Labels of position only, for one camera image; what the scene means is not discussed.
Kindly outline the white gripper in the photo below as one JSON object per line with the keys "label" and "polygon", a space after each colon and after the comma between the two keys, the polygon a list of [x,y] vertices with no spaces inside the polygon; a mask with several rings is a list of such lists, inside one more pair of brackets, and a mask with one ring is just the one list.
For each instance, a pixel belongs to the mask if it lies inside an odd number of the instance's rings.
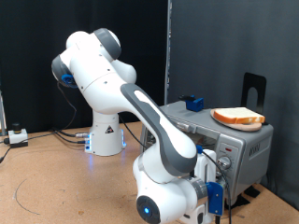
{"label": "white gripper", "polygon": [[185,224],[216,224],[224,209],[224,186],[216,182],[216,152],[203,149],[197,156],[194,176],[187,180],[196,192],[196,206],[180,220]]}

